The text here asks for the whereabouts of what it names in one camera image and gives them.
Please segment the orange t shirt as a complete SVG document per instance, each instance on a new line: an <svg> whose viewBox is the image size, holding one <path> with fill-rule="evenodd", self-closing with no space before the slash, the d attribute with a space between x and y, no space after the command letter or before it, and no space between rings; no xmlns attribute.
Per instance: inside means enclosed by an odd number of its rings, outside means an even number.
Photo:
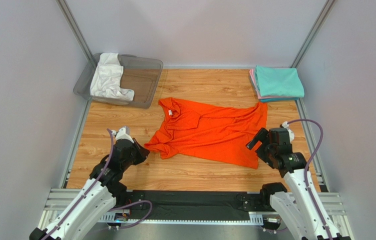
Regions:
<svg viewBox="0 0 376 240"><path fill-rule="evenodd" d="M172 97L162 98L158 104L164 120L144 145L149 151L159 153L162 159L181 154L258 168L258 158L246 144L266 126L267 104L234 108Z"/></svg>

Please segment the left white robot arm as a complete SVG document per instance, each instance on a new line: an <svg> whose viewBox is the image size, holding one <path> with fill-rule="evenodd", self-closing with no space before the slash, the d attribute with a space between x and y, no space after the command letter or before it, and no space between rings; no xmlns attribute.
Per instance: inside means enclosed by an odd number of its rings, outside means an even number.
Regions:
<svg viewBox="0 0 376 240"><path fill-rule="evenodd" d="M143 163L149 153L135 139L116 140L67 208L44 229L35 228L29 239L81 240L109 210L132 206L121 179L130 166Z"/></svg>

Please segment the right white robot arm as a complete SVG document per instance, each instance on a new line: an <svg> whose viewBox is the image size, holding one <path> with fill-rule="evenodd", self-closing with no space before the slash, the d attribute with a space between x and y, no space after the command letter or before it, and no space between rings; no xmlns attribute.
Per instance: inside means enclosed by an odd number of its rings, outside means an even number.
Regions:
<svg viewBox="0 0 376 240"><path fill-rule="evenodd" d="M257 157L278 170L284 183L262 186L261 203L271 207L297 240L349 240L343 235L321 202L304 155L293 151L287 128L261 128L246 147L255 146Z"/></svg>

